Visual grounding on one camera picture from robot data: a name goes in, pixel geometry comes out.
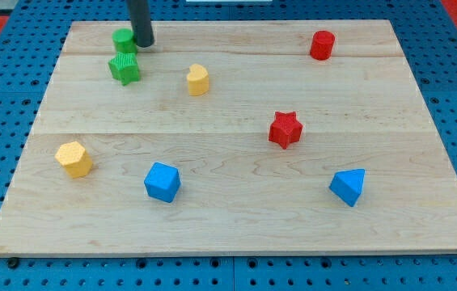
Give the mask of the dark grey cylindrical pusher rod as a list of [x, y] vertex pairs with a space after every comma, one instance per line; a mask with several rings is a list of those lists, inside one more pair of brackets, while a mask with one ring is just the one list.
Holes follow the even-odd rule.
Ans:
[[133, 38], [138, 47], [147, 48], [154, 44], [150, 6], [147, 0], [126, 0]]

